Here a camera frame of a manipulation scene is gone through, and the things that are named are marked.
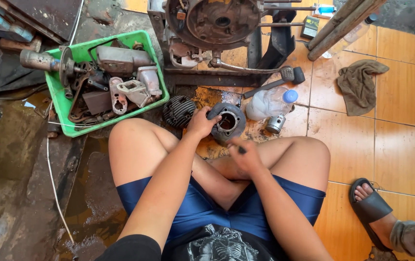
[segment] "brown rag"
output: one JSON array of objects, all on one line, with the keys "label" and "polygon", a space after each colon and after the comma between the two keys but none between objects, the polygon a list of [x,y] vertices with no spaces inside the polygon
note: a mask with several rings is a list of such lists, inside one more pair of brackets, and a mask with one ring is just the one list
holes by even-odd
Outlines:
[{"label": "brown rag", "polygon": [[385,73],[388,70],[388,66],[369,59],[341,68],[336,82],[343,92],[348,116],[363,115],[375,107],[375,84],[372,74]]}]

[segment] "toe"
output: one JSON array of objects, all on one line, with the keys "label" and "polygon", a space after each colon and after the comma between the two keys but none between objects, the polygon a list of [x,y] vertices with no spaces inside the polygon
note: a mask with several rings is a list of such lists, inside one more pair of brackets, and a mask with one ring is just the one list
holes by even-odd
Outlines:
[{"label": "toe", "polygon": [[365,199],[365,196],[359,190],[354,190],[355,196],[358,196],[361,200]]},{"label": "toe", "polygon": [[367,193],[367,195],[373,193],[373,189],[367,183],[362,184],[362,188],[364,189],[364,192]]},{"label": "toe", "polygon": [[364,198],[368,197],[368,194],[361,186],[357,186],[355,189],[358,190],[362,194],[362,196],[364,196]]}]

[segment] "black t-shirt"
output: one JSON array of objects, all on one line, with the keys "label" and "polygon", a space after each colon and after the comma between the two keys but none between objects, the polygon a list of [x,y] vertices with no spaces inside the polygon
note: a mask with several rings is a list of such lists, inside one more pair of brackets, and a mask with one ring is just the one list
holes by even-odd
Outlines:
[{"label": "black t-shirt", "polygon": [[287,261],[276,241],[211,224],[170,241],[160,252],[152,238],[134,234],[112,244],[95,261]]}]

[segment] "black hose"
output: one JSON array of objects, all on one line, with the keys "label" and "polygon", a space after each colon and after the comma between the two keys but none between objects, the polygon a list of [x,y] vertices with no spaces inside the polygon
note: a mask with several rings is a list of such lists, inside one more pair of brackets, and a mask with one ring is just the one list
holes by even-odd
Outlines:
[{"label": "black hose", "polygon": [[34,94],[35,92],[41,92],[48,89],[48,85],[47,84],[43,84],[40,85],[36,88],[31,89],[27,94],[20,96],[20,97],[0,97],[0,100],[5,100],[5,101],[17,101],[17,100],[22,100],[25,99],[27,97],[29,97],[30,95]]}]

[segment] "blue shorts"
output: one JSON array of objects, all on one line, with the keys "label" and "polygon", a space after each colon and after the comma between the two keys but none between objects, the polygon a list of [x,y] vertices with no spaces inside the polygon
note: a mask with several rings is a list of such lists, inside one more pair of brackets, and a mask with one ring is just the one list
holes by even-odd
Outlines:
[{"label": "blue shorts", "polygon": [[[290,195],[313,226],[320,213],[325,192],[294,183],[276,175],[274,175],[274,178]],[[135,208],[150,179],[151,177],[147,177],[117,187],[122,204],[129,215]],[[225,211],[191,177],[187,193],[172,222],[167,240],[170,241],[195,228],[208,224],[242,230],[264,240],[274,239],[267,224],[259,194],[253,183],[248,185],[232,207]]]}]

